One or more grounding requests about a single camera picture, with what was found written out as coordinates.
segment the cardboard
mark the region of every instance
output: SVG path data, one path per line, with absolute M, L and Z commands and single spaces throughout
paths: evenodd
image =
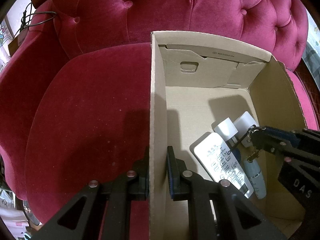
M 248 111 L 260 125 L 284 130 L 302 129 L 305 120 L 283 64 L 269 52 L 206 33 L 159 31 L 151 36 L 150 239 L 184 240 L 188 207 L 168 193 L 168 145 L 189 170 L 210 180 L 193 148 L 225 118 L 234 121 Z M 251 150 L 240 147 L 242 159 Z M 277 181 L 282 162 L 270 153 L 257 161 L 267 197 L 258 200 L 253 194 L 250 200 L 290 235 L 304 210 Z

